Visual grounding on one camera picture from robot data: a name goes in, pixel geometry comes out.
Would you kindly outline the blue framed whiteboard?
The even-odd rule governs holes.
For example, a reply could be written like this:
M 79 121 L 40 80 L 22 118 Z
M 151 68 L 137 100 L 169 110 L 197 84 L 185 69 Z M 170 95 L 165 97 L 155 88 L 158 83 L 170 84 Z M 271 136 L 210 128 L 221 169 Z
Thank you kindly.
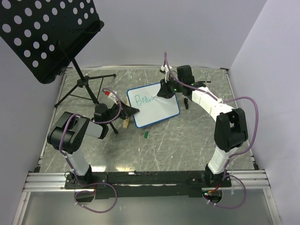
M 154 83 L 127 91 L 130 106 L 140 110 L 139 113 L 133 115 L 137 128 L 147 127 L 180 114 L 176 96 L 171 99 L 152 98 L 159 89 L 160 83 Z

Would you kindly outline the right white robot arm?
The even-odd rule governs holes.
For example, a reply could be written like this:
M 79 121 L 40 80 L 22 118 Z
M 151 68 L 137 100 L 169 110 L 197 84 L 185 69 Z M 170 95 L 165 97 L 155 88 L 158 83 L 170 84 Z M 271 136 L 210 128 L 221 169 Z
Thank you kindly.
M 172 76 L 172 70 L 166 65 L 161 66 L 160 72 L 164 74 L 164 78 L 160 80 L 157 97 L 171 99 L 175 94 L 181 93 L 204 109 L 215 122 L 216 149 L 205 167 L 204 176 L 205 183 L 214 187 L 226 174 L 230 156 L 248 139 L 245 112 L 241 108 L 225 104 L 204 82 L 195 81 L 189 65 L 178 67 L 176 77 Z

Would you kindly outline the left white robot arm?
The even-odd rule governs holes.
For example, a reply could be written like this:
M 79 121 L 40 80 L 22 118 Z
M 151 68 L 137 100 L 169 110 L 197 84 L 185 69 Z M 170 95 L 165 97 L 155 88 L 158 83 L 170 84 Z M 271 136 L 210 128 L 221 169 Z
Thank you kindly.
M 72 179 L 81 188 L 88 188 L 93 182 L 93 177 L 92 168 L 80 150 L 84 137 L 87 135 L 102 140 L 109 131 L 108 126 L 117 134 L 118 130 L 112 122 L 118 118 L 126 120 L 139 111 L 119 101 L 111 108 L 103 103 L 96 105 L 92 119 L 64 112 L 48 133 L 47 142 L 66 159 Z

